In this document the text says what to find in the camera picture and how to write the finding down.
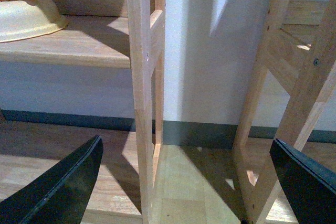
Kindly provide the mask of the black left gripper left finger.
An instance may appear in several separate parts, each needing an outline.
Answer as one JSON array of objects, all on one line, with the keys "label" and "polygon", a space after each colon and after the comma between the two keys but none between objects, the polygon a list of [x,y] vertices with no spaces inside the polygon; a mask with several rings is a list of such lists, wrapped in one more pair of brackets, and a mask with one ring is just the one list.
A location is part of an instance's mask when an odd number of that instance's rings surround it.
[{"label": "black left gripper left finger", "polygon": [[1,202],[1,223],[81,223],[103,154],[94,136]]}]

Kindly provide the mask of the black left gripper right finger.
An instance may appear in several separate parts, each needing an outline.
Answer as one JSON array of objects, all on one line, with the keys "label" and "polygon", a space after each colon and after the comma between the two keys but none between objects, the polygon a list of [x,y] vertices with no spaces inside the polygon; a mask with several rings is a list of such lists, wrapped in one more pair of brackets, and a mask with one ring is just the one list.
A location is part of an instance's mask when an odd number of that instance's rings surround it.
[{"label": "black left gripper right finger", "polygon": [[335,223],[335,173],[282,140],[270,156],[299,223]]}]

